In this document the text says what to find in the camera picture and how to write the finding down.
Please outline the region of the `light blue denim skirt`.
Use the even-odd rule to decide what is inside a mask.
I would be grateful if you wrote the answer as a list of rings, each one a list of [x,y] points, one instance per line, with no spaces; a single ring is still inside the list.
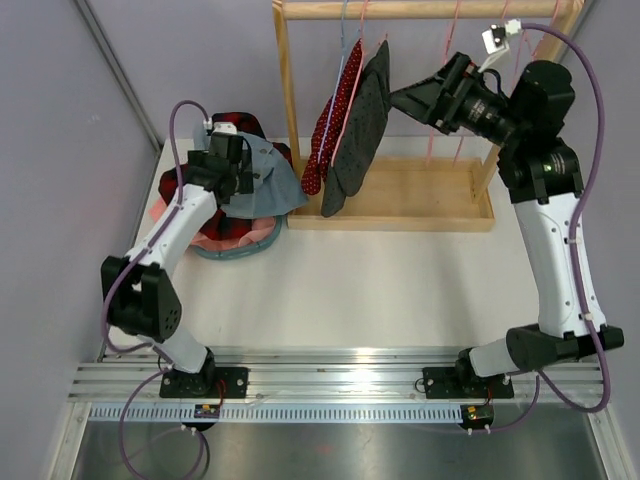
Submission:
[[[259,135],[241,130],[238,134],[251,147],[254,193],[234,196],[226,205],[218,205],[215,200],[217,208],[232,218],[256,219],[283,216],[305,205],[308,197],[284,153]],[[210,136],[199,128],[194,134],[192,150],[207,150],[209,141]]]

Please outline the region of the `red plaid skirt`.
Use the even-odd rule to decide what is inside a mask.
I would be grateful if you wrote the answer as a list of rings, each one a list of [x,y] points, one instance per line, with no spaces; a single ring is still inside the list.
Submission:
[[[269,141],[258,119],[246,112],[216,113],[214,123],[236,127],[230,160],[219,155],[204,128],[181,166],[185,185],[201,185],[216,194],[218,209],[192,240],[208,252],[221,252],[264,241],[275,232],[276,219],[305,205],[307,195],[292,167],[289,147]]]

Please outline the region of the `pink skirt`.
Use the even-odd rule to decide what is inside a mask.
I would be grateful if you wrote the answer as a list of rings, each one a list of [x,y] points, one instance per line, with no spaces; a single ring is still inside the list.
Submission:
[[[228,251],[266,240],[275,227],[275,217],[238,219],[218,210],[200,228],[190,245],[210,252]]]

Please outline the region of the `dark grey dotted skirt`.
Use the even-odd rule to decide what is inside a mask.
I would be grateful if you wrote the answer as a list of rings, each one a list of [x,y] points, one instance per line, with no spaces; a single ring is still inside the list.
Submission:
[[[383,40],[364,67],[335,162],[329,167],[321,205],[323,217],[337,214],[346,199],[360,191],[384,136],[390,109],[390,49],[388,41]]]

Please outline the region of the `red polka dot skirt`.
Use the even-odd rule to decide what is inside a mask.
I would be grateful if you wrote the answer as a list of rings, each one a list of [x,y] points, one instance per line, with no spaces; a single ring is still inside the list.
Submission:
[[[305,194],[316,195],[320,192],[322,183],[326,180],[328,167],[331,161],[332,152],[334,150],[336,139],[340,133],[345,110],[349,102],[349,96],[354,84],[356,71],[358,69],[360,59],[360,46],[355,42],[349,55],[345,58],[345,64],[340,78],[336,103],[330,121],[330,127],[324,151],[320,151],[321,138],[327,120],[327,112],[329,110],[329,100],[327,100],[322,113],[320,114],[314,132],[311,137],[311,152],[307,164],[305,166],[301,187]]]

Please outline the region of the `blue wire hanger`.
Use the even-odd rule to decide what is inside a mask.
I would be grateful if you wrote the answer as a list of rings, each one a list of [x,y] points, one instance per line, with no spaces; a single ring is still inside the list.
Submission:
[[[325,124],[325,127],[324,127],[323,135],[322,135],[322,138],[321,138],[320,151],[319,151],[320,154],[322,154],[322,152],[324,151],[324,146],[325,146],[326,139],[327,139],[328,132],[329,132],[331,117],[332,117],[334,106],[335,106],[335,103],[336,103],[336,97],[337,97],[337,93],[338,93],[338,87],[339,87],[339,83],[340,83],[340,78],[341,78],[342,71],[343,71],[344,64],[345,64],[345,58],[346,58],[345,16],[346,16],[346,9],[347,9],[348,4],[349,4],[349,0],[344,0],[342,2],[342,7],[341,7],[341,17],[340,17],[341,57],[340,57],[339,69],[338,69],[338,72],[336,74],[334,89],[333,89],[333,92],[332,92],[330,100],[329,100],[329,110],[327,112],[327,120],[326,120],[326,124]]]

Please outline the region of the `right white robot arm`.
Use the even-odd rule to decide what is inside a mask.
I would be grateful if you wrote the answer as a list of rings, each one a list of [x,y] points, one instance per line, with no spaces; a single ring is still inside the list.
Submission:
[[[490,90],[484,72],[457,53],[433,76],[391,95],[394,108],[443,134],[465,128],[499,150],[497,169],[514,208],[538,292],[536,323],[459,353],[426,379],[446,395],[479,398],[510,374],[595,356],[624,344],[595,292],[578,211],[587,190],[576,153],[561,139],[575,92],[562,65],[529,63],[511,96]]]

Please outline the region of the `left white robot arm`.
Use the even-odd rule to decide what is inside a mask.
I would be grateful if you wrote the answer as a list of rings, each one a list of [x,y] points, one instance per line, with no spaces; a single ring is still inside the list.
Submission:
[[[180,325],[182,305],[171,277],[193,237],[220,202],[253,191],[251,147],[236,127],[216,123],[205,151],[193,151],[187,178],[143,240],[101,266],[102,330],[110,326],[158,350],[183,372],[181,383],[195,397],[213,392],[217,374],[205,365],[208,350]]]

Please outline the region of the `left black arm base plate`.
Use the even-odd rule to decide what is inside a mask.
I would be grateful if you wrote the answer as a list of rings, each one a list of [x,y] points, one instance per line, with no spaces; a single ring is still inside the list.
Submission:
[[[207,377],[204,373],[170,371],[163,375],[159,396],[166,399],[244,399],[247,395],[249,369],[216,367]]]

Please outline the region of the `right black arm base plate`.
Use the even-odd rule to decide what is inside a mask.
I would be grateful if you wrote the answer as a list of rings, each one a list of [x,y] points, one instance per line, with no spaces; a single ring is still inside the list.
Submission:
[[[425,367],[422,370],[427,399],[513,399],[514,388],[504,375],[464,377],[454,367]]]

